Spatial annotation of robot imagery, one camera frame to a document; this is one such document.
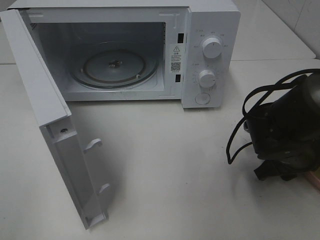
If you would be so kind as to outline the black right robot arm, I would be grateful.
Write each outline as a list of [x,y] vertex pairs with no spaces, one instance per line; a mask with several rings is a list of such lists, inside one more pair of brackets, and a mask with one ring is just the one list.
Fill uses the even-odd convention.
[[274,102],[257,106],[243,124],[257,157],[254,170],[264,181],[289,181],[320,167],[320,75],[313,73]]

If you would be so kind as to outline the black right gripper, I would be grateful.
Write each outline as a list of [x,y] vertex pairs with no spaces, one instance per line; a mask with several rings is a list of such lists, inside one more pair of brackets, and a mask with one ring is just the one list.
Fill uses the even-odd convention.
[[246,116],[254,152],[262,164],[254,170],[264,181],[292,180],[320,167],[320,115],[305,107],[255,108]]

